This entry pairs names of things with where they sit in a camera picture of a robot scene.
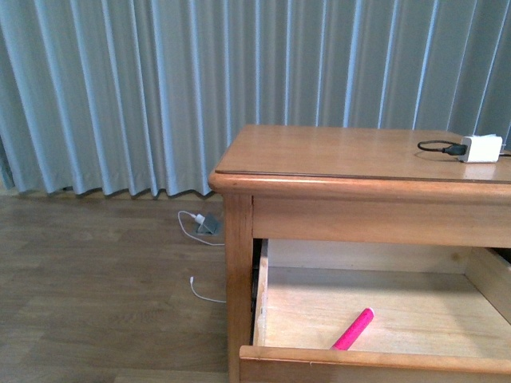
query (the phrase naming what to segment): white charging cable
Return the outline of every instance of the white charging cable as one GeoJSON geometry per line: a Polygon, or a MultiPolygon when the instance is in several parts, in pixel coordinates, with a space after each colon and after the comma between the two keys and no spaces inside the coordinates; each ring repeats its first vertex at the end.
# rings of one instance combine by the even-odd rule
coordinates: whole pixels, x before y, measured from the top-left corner
{"type": "Polygon", "coordinates": [[[225,301],[220,301],[219,299],[211,299],[211,298],[206,298],[206,297],[203,297],[202,295],[198,295],[198,293],[195,291],[195,289],[193,288],[193,276],[190,277],[190,287],[192,288],[192,292],[193,294],[200,298],[200,299],[203,299],[205,301],[210,301],[210,302],[214,302],[214,303],[227,303],[225,301]]]}
{"type": "Polygon", "coordinates": [[[200,215],[200,214],[192,214],[192,213],[189,213],[187,211],[184,211],[184,210],[181,210],[181,211],[178,211],[177,212],[177,220],[179,221],[179,226],[181,226],[181,230],[188,236],[190,237],[191,239],[195,239],[196,241],[199,241],[201,243],[204,243],[206,245],[209,245],[209,246],[225,246],[224,243],[211,243],[211,242],[208,242],[208,241],[204,241],[203,239],[200,239],[200,238],[197,238],[197,237],[194,237],[193,235],[189,234],[185,229],[184,229],[184,226],[183,226],[183,223],[181,222],[181,214],[188,214],[190,215],[194,220],[195,222],[197,222],[199,225],[202,225],[202,223],[204,222],[204,216],[203,215],[200,215]]]}

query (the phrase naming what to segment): pink highlighter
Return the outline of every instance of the pink highlighter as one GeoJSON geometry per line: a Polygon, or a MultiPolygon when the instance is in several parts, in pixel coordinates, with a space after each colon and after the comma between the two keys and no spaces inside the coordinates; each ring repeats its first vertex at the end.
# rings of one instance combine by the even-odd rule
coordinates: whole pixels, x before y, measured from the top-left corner
{"type": "Polygon", "coordinates": [[[373,318],[373,309],[365,309],[330,349],[349,349],[373,318]]]}

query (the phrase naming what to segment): black cable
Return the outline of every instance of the black cable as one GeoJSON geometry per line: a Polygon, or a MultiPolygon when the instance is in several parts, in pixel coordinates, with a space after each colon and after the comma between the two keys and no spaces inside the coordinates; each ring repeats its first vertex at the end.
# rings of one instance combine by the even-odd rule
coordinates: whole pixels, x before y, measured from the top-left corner
{"type": "Polygon", "coordinates": [[[450,156],[463,156],[466,152],[466,145],[444,140],[421,141],[417,144],[417,147],[425,152],[441,152],[450,156]],[[427,148],[424,146],[430,144],[448,144],[449,146],[444,148],[427,148]]]}

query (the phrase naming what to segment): open drawer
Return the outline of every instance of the open drawer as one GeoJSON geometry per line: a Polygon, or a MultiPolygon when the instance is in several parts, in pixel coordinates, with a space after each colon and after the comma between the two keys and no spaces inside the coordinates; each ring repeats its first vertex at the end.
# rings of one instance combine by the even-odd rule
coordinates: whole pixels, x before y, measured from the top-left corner
{"type": "Polygon", "coordinates": [[[484,248],[271,239],[255,315],[243,382],[511,382],[511,268],[484,248]]]}

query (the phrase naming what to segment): drawer front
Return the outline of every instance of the drawer front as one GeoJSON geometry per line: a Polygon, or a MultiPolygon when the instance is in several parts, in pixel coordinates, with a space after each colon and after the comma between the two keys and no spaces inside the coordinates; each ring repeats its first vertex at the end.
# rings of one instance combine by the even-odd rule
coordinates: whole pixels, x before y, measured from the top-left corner
{"type": "Polygon", "coordinates": [[[509,383],[511,363],[493,359],[242,346],[240,381],[509,383]]]}

